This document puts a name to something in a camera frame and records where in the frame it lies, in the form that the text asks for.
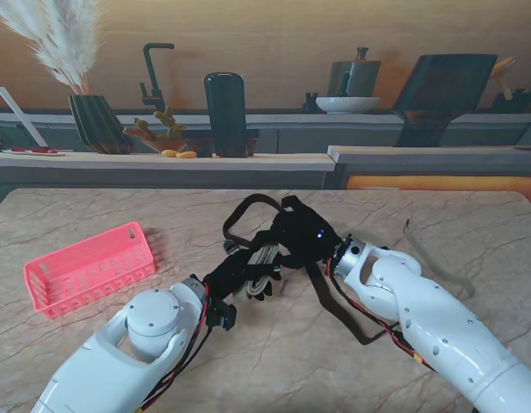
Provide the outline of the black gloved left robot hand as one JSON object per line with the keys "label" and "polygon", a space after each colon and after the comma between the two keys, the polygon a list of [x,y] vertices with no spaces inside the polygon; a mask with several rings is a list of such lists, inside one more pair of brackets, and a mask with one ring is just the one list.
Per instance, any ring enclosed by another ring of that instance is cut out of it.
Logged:
{"label": "black gloved left robot hand", "polygon": [[249,299],[264,301],[273,294],[273,280],[280,280],[275,264],[279,254],[277,243],[266,243],[259,250],[238,249],[214,271],[204,277],[212,298],[223,300],[240,290]]}

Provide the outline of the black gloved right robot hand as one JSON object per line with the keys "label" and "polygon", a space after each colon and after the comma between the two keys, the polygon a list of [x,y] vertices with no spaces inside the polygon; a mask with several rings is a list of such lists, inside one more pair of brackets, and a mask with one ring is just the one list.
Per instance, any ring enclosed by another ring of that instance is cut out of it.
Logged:
{"label": "black gloved right robot hand", "polygon": [[278,255],[274,264],[299,269],[332,257],[342,239],[312,208],[289,195],[281,200],[281,210],[270,228],[255,235],[250,249],[257,251],[266,243],[280,244],[289,251],[287,256]]}

